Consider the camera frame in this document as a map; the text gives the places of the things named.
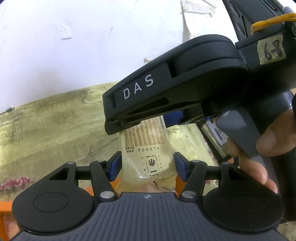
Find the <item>person right hand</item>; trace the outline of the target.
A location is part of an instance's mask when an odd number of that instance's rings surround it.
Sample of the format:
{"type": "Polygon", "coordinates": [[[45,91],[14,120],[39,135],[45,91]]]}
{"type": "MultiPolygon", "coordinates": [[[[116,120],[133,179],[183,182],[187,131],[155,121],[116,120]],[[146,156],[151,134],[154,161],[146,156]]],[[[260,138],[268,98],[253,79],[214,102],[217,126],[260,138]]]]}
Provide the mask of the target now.
{"type": "MultiPolygon", "coordinates": [[[[234,142],[227,140],[228,153],[231,157],[238,157],[240,169],[253,177],[273,192],[278,192],[277,185],[268,178],[266,169],[262,164],[250,159],[234,142]]],[[[295,117],[293,110],[289,109],[279,115],[270,124],[256,142],[259,154],[275,157],[285,154],[295,148],[295,117]]]]}

